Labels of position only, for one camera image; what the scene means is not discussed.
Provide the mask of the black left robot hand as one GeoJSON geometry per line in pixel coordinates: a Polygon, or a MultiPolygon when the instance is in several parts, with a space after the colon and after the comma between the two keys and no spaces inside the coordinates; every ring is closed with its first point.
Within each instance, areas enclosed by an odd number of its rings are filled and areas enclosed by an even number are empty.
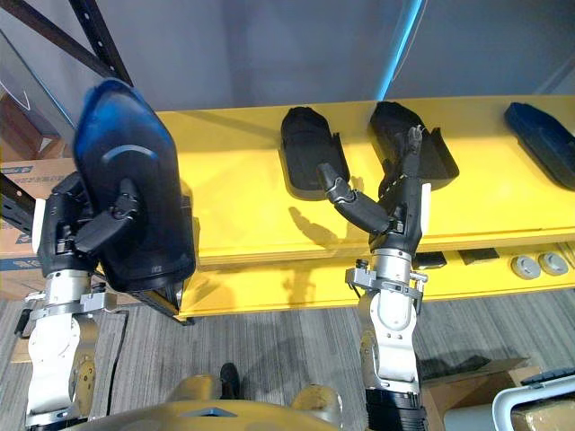
{"type": "Polygon", "coordinates": [[[69,174],[46,201],[37,251],[43,275],[64,270],[92,274],[103,250],[126,236],[140,215],[141,199],[132,180],[122,180],[112,205],[91,215],[80,174],[69,174]]]}

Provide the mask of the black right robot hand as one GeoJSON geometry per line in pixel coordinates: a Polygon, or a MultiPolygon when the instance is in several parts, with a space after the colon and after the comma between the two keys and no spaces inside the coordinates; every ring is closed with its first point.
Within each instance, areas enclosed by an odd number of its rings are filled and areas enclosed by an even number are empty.
{"type": "Polygon", "coordinates": [[[419,175],[422,143],[420,125],[391,139],[377,201],[351,188],[329,163],[317,166],[326,197],[345,219],[370,235],[372,250],[391,248],[413,255],[418,248],[425,185],[419,175]]]}

